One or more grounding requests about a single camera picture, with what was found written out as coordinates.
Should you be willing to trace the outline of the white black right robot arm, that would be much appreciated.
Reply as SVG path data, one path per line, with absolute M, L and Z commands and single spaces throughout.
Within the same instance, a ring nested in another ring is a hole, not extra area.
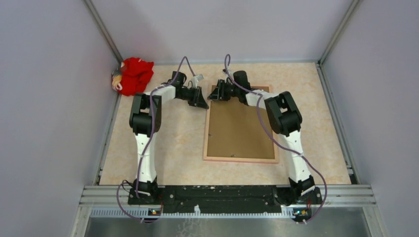
M 263 120 L 260 124 L 268 137 L 282 150 L 289 152 L 290 187 L 284 194 L 277 194 L 275 199 L 282 205 L 304 203 L 315 192 L 316 184 L 312 172 L 324 176 L 305 157 L 301 141 L 302 115 L 290 92 L 267 92 L 251 87 L 247 73 L 223 71 L 227 78 L 219 79 L 208 96 L 211 101 L 229 101 L 236 97 L 239 102 L 256 108 L 261 119 L 261 111 L 267 112 L 269 126 Z

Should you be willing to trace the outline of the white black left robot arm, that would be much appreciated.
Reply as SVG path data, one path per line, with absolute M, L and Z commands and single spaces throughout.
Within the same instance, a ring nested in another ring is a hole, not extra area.
M 174 71 L 172 78 L 152 91 L 137 93 L 132 102 L 129 125 L 137 143 L 138 169 L 133 183 L 134 196 L 146 204 L 153 204 L 158 199 L 157 173 L 155 168 L 155 149 L 157 134 L 162 123 L 162 106 L 173 99 L 184 100 L 189 106 L 208 109 L 202 88 L 198 83 L 203 80 L 201 74 L 190 79 L 191 86 L 185 86 L 186 75 Z

